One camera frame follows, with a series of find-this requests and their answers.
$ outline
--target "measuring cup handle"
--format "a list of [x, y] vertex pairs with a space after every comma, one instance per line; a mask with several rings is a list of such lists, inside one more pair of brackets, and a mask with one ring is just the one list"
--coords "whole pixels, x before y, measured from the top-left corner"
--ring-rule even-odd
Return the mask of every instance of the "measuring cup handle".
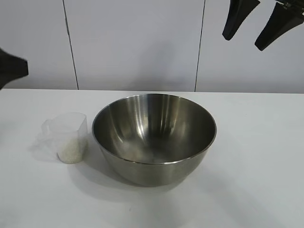
[[50, 124], [51, 120], [46, 120], [42, 126], [41, 126], [41, 133], [37, 136], [37, 139], [39, 141], [44, 141], [44, 140], [47, 140], [47, 139], [50, 139], [51, 138], [51, 135], [50, 135], [50, 131], [49, 131], [49, 124]]

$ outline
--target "white table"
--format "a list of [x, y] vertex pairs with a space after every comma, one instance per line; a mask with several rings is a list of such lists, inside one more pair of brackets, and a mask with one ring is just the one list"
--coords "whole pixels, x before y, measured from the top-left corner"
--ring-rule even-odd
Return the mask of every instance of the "white table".
[[66, 165], [35, 145], [65, 112], [94, 116], [141, 92], [1, 90], [0, 228], [302, 228], [304, 95], [174, 92], [214, 116], [218, 135], [182, 183], [126, 184], [90, 135], [85, 161]]

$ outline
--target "white wall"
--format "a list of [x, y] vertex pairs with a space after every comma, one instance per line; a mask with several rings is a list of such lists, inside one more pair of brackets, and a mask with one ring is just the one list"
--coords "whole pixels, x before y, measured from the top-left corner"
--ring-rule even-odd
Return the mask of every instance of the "white wall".
[[28, 60], [29, 76], [9, 88], [76, 89], [62, 0], [5, 0], [0, 47]]
[[228, 0], [206, 0], [197, 91], [304, 93], [304, 26], [298, 26], [263, 52], [254, 42], [275, 6], [264, 0], [235, 36], [226, 41]]
[[65, 0], [80, 89], [194, 91], [203, 0]]

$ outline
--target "metal mixing bowl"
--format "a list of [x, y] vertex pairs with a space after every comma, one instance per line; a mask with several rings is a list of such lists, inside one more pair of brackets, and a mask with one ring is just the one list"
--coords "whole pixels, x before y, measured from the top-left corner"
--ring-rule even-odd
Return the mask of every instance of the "metal mixing bowl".
[[115, 101], [93, 122], [113, 169], [143, 186], [180, 181], [201, 162], [216, 136], [211, 114], [190, 100], [144, 94]]

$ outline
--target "black plastic part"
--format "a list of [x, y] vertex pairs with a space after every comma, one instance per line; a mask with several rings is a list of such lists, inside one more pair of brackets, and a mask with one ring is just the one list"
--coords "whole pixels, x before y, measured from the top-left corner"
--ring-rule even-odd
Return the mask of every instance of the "black plastic part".
[[258, 0], [230, 0], [228, 18], [223, 31], [226, 40], [232, 39], [245, 18], [258, 4]]
[[260, 51], [263, 51], [281, 35], [303, 22], [304, 16], [301, 12], [295, 12], [292, 9], [276, 3], [269, 21], [256, 39], [256, 47]]
[[28, 62], [0, 48], [0, 89], [7, 83], [29, 74]]

